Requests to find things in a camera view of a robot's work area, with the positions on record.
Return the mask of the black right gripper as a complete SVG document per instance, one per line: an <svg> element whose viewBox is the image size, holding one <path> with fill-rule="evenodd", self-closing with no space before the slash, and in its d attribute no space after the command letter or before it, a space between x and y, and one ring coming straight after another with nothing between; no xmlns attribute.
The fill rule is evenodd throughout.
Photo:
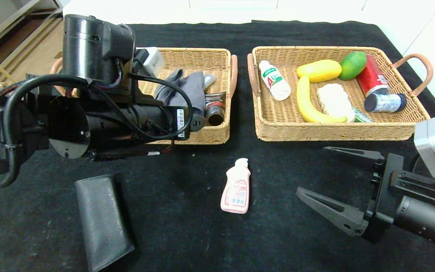
<svg viewBox="0 0 435 272"><path fill-rule="evenodd" d="M349 236L377 243L396 226L435 243L435 179L403 169L404 158L378 151L327 146L322 149L350 164L373 164L376 186L366 213L343 202L298 187L297 196Z"/></svg>

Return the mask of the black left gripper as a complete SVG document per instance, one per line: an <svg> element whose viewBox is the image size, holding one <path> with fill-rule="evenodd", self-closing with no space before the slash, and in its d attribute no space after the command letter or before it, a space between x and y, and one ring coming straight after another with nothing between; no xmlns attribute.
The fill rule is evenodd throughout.
<svg viewBox="0 0 435 272"><path fill-rule="evenodd" d="M185 141L191 131L200 131L209 124L207 111L192 107L193 116L189 121L189 109L180 106L137 104L138 126L146 141Z"/></svg>

